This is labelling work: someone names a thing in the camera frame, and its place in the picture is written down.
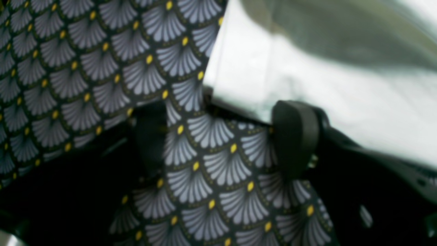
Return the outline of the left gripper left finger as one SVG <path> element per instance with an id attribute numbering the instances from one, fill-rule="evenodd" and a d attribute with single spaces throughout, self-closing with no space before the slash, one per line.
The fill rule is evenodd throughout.
<path id="1" fill-rule="evenodd" d="M 103 188 L 126 191 L 138 182 L 159 176 L 167 132 L 166 105 L 162 102 L 136 107 L 127 119 L 105 130 Z"/>

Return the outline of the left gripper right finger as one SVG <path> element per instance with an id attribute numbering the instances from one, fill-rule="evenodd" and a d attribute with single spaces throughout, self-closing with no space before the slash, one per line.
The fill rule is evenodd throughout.
<path id="1" fill-rule="evenodd" d="M 351 190 L 363 199 L 412 198 L 436 205 L 436 186 L 416 163 L 359 146 L 329 124 L 325 112 L 298 101 L 273 107 L 273 143 L 287 179 L 306 179 L 321 196 Z"/>

